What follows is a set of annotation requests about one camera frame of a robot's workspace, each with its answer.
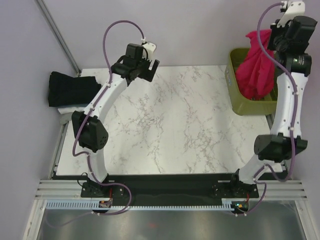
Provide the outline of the pink red t shirt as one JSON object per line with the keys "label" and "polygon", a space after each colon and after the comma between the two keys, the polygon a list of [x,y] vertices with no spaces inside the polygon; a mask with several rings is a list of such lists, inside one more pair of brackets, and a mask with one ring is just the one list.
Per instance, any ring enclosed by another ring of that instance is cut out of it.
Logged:
{"label": "pink red t shirt", "polygon": [[260,100],[274,88],[275,65],[262,51],[256,31],[246,35],[250,49],[235,72],[240,93],[249,100]]}

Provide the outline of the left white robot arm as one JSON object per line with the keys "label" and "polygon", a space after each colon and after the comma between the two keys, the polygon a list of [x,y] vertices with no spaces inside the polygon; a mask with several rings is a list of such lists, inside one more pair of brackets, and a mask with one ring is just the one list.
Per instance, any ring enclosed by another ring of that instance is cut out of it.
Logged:
{"label": "left white robot arm", "polygon": [[144,42],[130,43],[125,54],[109,68],[109,79],[98,91],[93,100],[82,111],[71,115],[74,143],[73,156],[86,156],[88,164],[87,180],[82,185],[84,198],[104,197],[110,191],[110,185],[104,181],[108,177],[105,165],[104,147],[109,134],[104,127],[105,118],[121,93],[139,78],[152,82],[159,60],[153,59],[156,44]]}

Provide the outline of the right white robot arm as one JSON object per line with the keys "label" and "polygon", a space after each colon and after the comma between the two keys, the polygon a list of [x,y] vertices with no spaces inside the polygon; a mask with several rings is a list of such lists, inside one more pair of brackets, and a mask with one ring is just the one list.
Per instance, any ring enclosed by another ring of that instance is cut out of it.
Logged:
{"label": "right white robot arm", "polygon": [[287,20],[284,26],[271,25],[268,49],[276,52],[273,62],[277,74],[277,106],[269,134],[258,135],[254,142],[254,155],[249,162],[230,176],[227,182],[215,183],[213,195],[218,198],[257,198],[260,177],[271,171],[279,182],[290,179],[293,168],[280,178],[273,165],[284,160],[294,166],[295,156],[303,152],[307,140],[302,139],[300,115],[303,92],[311,73],[312,57],[306,53],[317,21],[298,15]]}

